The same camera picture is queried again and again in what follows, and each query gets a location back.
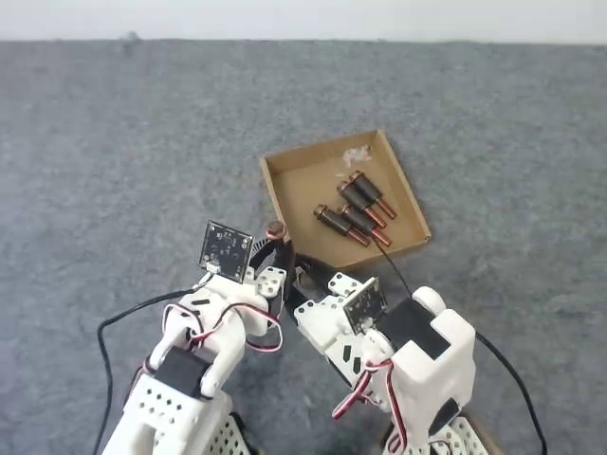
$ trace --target wire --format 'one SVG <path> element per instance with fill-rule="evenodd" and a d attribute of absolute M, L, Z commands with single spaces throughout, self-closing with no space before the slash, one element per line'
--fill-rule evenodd
<path fill-rule="evenodd" d="M 233 310 L 234 308 L 245 308 L 245 309 L 247 309 L 249 311 L 252 311 L 253 313 L 258 314 L 261 317 L 263 317 L 266 320 L 268 320 L 269 322 L 271 322 L 272 325 L 276 326 L 276 328 L 278 329 L 279 341 L 278 341 L 277 344 L 272 345 L 272 346 L 265 346 L 265 345 L 260 345 L 260 344 L 256 344 L 256 343 L 252 343 L 250 341 L 247 341 L 247 345 L 251 349 L 254 349 L 255 351 L 259 351 L 259 352 L 262 352 L 262 353 L 275 353 L 275 352 L 279 351 L 283 347 L 283 329 L 281 327 L 280 321 L 275 316 L 273 316 L 272 314 L 270 314 L 268 311 L 264 311 L 264 310 L 262 310 L 260 308 L 257 308 L 256 306 L 251 305 L 250 303 L 243 303 L 243 302 L 232 303 L 231 305 L 228 305 L 226 308 L 224 308 L 224 310 L 219 315 L 219 318 L 217 319 L 217 322 L 213 325 L 213 327 L 210 330 L 208 330 L 207 332 L 203 333 L 203 334 L 193 336 L 191 338 L 191 342 L 201 343 L 205 339 L 207 339 L 210 335 L 214 334 L 221 327 L 221 325 L 223 324 L 224 316 L 229 311 Z"/>
<path fill-rule="evenodd" d="M 357 400 L 360 400 L 363 403 L 366 403 L 368 401 L 373 403 L 374 405 L 377 405 L 377 402 L 373 399 L 371 394 L 365 394 L 364 391 L 369 385 L 369 382 L 371 381 L 371 376 L 382 368 L 385 368 L 390 365 L 392 365 L 392 360 L 390 359 L 384 360 L 383 362 L 378 363 L 377 365 L 367 364 L 365 366 L 364 372 L 359 376 L 359 379 L 357 380 L 352 392 L 348 394 L 343 400 L 341 400 L 341 402 L 337 406 L 335 406 L 333 412 L 331 412 L 331 417 L 333 417 L 335 420 L 338 420 L 343 416 L 345 412 L 347 412 L 352 407 L 352 405 L 354 405 Z"/>
<path fill-rule="evenodd" d="M 519 376 L 514 367 L 508 362 L 508 359 L 497 349 L 493 343 L 491 343 L 488 339 L 486 339 L 482 334 L 476 332 L 476 339 L 478 339 L 481 343 L 483 343 L 487 349 L 491 351 L 493 355 L 497 357 L 497 359 L 502 362 L 502 365 L 506 367 L 508 372 L 512 375 L 514 380 L 516 381 L 519 389 L 521 389 L 521 393 L 523 394 L 523 398 L 525 403 L 527 404 L 527 409 L 529 410 L 529 415 L 531 416 L 531 420 L 533 421 L 533 427 L 535 427 L 536 432 L 538 433 L 538 437 L 540 438 L 540 442 L 542 443 L 542 455 L 546 455 L 548 453 L 548 444 L 546 442 L 546 438 L 543 435 L 542 426 L 540 425 L 540 420 L 538 419 L 537 414 L 535 413 L 535 408 L 533 407 L 533 402 L 531 401 L 531 396 L 529 396 L 529 391 L 527 390 L 524 381 Z"/>
<path fill-rule="evenodd" d="M 110 409 L 112 408 L 112 394 L 114 392 L 114 378 L 112 376 L 112 367 L 110 365 L 110 358 L 107 353 L 107 349 L 105 348 L 105 341 L 103 340 L 103 330 L 106 327 L 118 322 L 121 319 L 126 318 L 129 315 L 132 315 L 136 311 L 142 310 L 143 308 L 147 308 L 148 306 L 152 306 L 156 303 L 160 303 L 166 300 L 178 299 L 180 297 L 186 296 L 188 294 L 193 294 L 196 292 L 200 286 L 193 287 L 192 289 L 185 289 L 181 291 L 170 292 L 169 294 L 164 294 L 163 296 L 154 297 L 153 299 L 149 299 L 143 301 L 142 303 L 138 303 L 132 308 L 125 310 L 112 318 L 106 319 L 103 321 L 99 327 L 97 328 L 97 341 L 99 342 L 99 349 L 101 351 L 101 357 L 103 358 L 103 367 L 105 368 L 105 376 L 107 377 L 107 394 L 105 397 L 105 410 L 103 411 L 103 417 L 101 418 L 101 426 L 99 429 L 99 434 L 97 435 L 97 439 L 95 440 L 95 446 L 93 448 L 93 455 L 97 455 L 101 446 L 101 439 L 103 438 L 103 434 L 105 432 L 105 427 L 107 426 L 107 419 L 110 415 Z"/>
<path fill-rule="evenodd" d="M 183 315 L 189 316 L 191 319 L 193 319 L 193 321 L 196 323 L 196 325 L 198 326 L 198 334 L 202 334 L 205 329 L 202 326 L 202 321 L 200 320 L 200 317 L 196 315 L 196 313 L 191 310 L 190 308 L 188 308 L 187 306 L 181 305 L 179 303 L 169 303 L 168 305 L 166 305 L 164 307 L 164 310 L 162 311 L 162 333 L 164 334 L 164 332 L 166 331 L 166 327 L 167 327 L 167 318 L 169 316 L 169 313 L 171 313 L 171 310 L 177 310 L 180 311 Z"/>
<path fill-rule="evenodd" d="M 388 401 L 390 401 L 390 409 L 392 410 L 392 415 L 395 419 L 395 425 L 398 436 L 398 444 L 395 445 L 392 453 L 395 453 L 400 446 L 403 449 L 407 448 L 407 428 L 405 427 L 405 423 L 402 420 L 402 413 L 400 412 L 400 406 L 398 404 L 398 400 L 396 398 L 395 389 L 392 384 L 392 371 L 394 370 L 394 363 L 390 362 L 388 367 L 388 373 L 386 374 L 386 389 L 388 390 Z"/>
<path fill-rule="evenodd" d="M 388 261 L 390 263 L 392 268 L 395 270 L 395 273 L 402 281 L 403 285 L 405 286 L 405 289 L 407 289 L 407 294 L 409 294 L 409 297 L 410 297 L 412 295 L 412 292 L 411 292 L 411 288 L 407 284 L 407 281 L 405 280 L 405 277 L 402 276 L 402 273 L 400 273 L 400 271 L 398 270 L 398 267 L 396 267 L 396 264 L 394 263 L 394 261 L 392 259 L 390 259 L 390 256 L 388 256 L 388 253 L 386 253 L 386 250 L 381 247 L 381 245 L 379 244 L 377 239 L 373 236 L 371 238 L 376 243 L 376 246 L 379 249 L 379 251 L 381 251 L 381 254 L 383 255 L 383 257 L 386 259 L 386 261 Z"/>

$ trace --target electronic component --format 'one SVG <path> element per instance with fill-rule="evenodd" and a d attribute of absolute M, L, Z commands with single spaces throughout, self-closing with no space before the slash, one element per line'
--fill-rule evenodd
<path fill-rule="evenodd" d="M 392 244 L 392 240 L 377 228 L 375 220 L 369 218 L 366 213 L 352 207 L 350 204 L 344 204 L 338 209 L 338 213 L 346 220 L 352 223 L 358 230 L 367 234 L 373 235 L 376 239 L 386 246 Z"/>
<path fill-rule="evenodd" d="M 371 327 L 386 306 L 388 304 L 379 289 L 379 280 L 375 278 L 343 306 L 343 311 L 354 334 L 357 335 Z"/>
<path fill-rule="evenodd" d="M 327 226 L 335 230 L 337 233 L 348 236 L 357 242 L 359 242 L 363 246 L 369 245 L 369 239 L 367 239 L 362 233 L 360 233 L 355 227 L 352 226 L 347 220 L 344 220 L 342 217 L 337 215 L 333 210 L 329 209 L 324 204 L 319 204 L 314 209 L 314 216 L 318 220 L 321 220 Z"/>
<path fill-rule="evenodd" d="M 357 189 L 372 203 L 377 203 L 390 219 L 396 218 L 396 212 L 383 200 L 380 190 L 369 180 L 369 178 L 361 171 L 356 171 L 350 175 L 350 182 L 354 183 Z"/>
<path fill-rule="evenodd" d="M 380 228 L 386 227 L 386 222 L 383 221 L 383 218 L 381 218 L 375 210 L 371 209 L 371 201 L 367 200 L 352 182 L 341 182 L 338 185 L 338 193 L 354 207 L 360 211 L 364 211 L 373 218 Z"/>
<path fill-rule="evenodd" d="M 209 221 L 199 264 L 211 273 L 242 284 L 252 246 L 252 235 Z"/>
<path fill-rule="evenodd" d="M 450 343 L 431 325 L 435 315 L 411 297 L 378 319 L 377 329 L 390 341 L 395 351 L 413 341 L 432 360 L 442 355 Z"/>
<path fill-rule="evenodd" d="M 200 396 L 200 378 L 210 365 L 211 363 L 184 349 L 173 347 L 164 357 L 154 378 L 176 391 L 196 398 Z"/>

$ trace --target perforated plate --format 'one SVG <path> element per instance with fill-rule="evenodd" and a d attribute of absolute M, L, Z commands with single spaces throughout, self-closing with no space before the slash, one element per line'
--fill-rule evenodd
<path fill-rule="evenodd" d="M 488 455 L 487 450 L 483 447 L 483 443 L 468 419 L 465 417 L 455 417 L 453 422 L 451 422 L 451 427 L 464 441 L 468 455 Z"/>
<path fill-rule="evenodd" d="M 387 441 L 395 435 L 395 429 Z M 455 417 L 450 425 L 441 429 L 432 437 L 432 442 L 421 448 L 408 448 L 398 455 L 431 455 L 431 446 L 438 455 L 488 455 L 487 450 L 478 438 L 478 435 L 466 419 L 466 417 Z M 382 455 L 392 455 L 388 447 L 382 448 Z"/>
<path fill-rule="evenodd" d="M 231 415 L 212 436 L 211 445 L 204 455 L 249 455 L 245 439 Z"/>

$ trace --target cardboard box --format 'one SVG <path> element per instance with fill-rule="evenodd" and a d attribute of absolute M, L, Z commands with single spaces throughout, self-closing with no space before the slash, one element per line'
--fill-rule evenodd
<path fill-rule="evenodd" d="M 345 269 L 371 264 L 382 257 L 373 243 L 365 248 L 342 237 L 312 213 L 318 204 L 331 209 L 343 204 L 336 188 L 356 170 L 374 182 L 396 211 L 395 220 L 383 216 L 388 222 L 384 232 L 393 241 L 386 251 L 391 255 L 404 253 L 431 238 L 411 186 L 381 130 L 265 156 L 261 166 L 276 213 L 298 252 Z M 374 209 L 383 214 L 377 205 Z"/>

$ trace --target white bracket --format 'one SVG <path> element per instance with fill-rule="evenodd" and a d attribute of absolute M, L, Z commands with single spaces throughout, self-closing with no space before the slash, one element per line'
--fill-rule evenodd
<path fill-rule="evenodd" d="M 329 290 L 340 297 L 350 297 L 361 289 L 362 283 L 343 273 L 336 273 L 329 282 Z"/>
<path fill-rule="evenodd" d="M 282 268 L 267 267 L 257 277 L 257 293 L 266 299 L 278 296 L 285 283 L 286 272 Z"/>

